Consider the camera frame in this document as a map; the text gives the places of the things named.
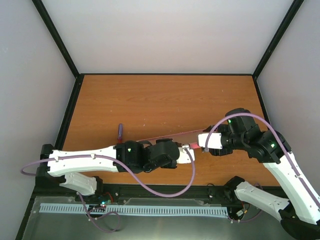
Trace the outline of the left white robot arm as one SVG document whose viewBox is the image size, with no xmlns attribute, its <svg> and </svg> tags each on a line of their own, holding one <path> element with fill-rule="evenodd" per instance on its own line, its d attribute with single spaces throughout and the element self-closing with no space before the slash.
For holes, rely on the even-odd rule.
<svg viewBox="0 0 320 240">
<path fill-rule="evenodd" d="M 103 198 L 104 188 L 85 172 L 150 173 L 158 168 L 176 169 L 183 161 L 182 147 L 171 138 L 126 141 L 101 149 L 62 151 L 52 149 L 44 159 L 44 175 L 65 187 L 79 191 L 92 201 Z"/>
</svg>

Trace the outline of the pink picture frame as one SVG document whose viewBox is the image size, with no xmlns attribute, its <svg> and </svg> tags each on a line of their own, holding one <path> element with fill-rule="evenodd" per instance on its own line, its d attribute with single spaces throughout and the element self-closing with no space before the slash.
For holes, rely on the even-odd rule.
<svg viewBox="0 0 320 240">
<path fill-rule="evenodd" d="M 157 137 L 152 137 L 147 139 L 141 139 L 141 140 L 137 140 L 137 142 L 147 141 L 147 142 L 150 142 L 152 145 L 154 145 L 156 143 L 156 140 L 172 139 L 173 142 L 177 142 L 182 146 L 189 145 L 191 149 L 196 150 L 196 149 L 202 148 L 198 146 L 198 143 L 197 143 L 197 137 L 199 134 L 202 134 L 202 133 L 209 133 L 209 130 L 198 129 L 198 130 L 174 133 L 170 135 L 163 135 L 163 136 L 157 136 Z"/>
</svg>

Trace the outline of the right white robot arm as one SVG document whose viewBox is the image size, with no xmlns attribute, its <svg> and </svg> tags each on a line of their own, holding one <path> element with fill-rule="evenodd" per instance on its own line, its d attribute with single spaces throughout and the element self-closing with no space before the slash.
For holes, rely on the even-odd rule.
<svg viewBox="0 0 320 240">
<path fill-rule="evenodd" d="M 198 145 L 213 156 L 247 152 L 274 176 L 286 194 L 275 196 L 239 176 L 224 185 L 229 202 L 243 201 L 277 219 L 296 240 L 320 238 L 320 196 L 303 174 L 285 138 L 263 118 L 244 108 L 229 111 L 208 133 L 197 137 Z"/>
</svg>

